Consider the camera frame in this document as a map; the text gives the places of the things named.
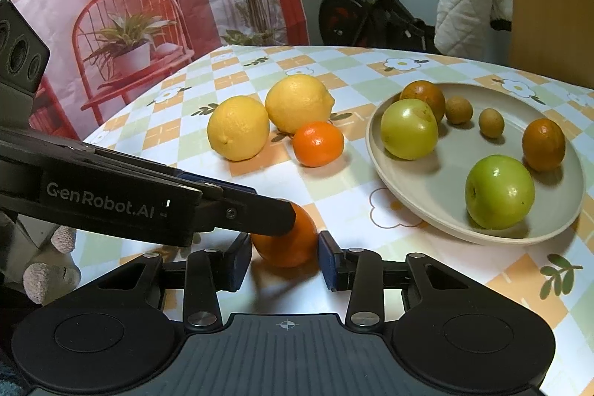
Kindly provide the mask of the gloved hand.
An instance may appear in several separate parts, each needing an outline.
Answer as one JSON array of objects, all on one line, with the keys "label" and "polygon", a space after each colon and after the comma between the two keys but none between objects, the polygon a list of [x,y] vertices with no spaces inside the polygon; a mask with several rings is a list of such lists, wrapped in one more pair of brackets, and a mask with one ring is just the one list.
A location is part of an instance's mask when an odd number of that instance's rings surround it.
[{"label": "gloved hand", "polygon": [[76,230],[8,211],[1,213],[1,284],[47,305],[74,291]]}]

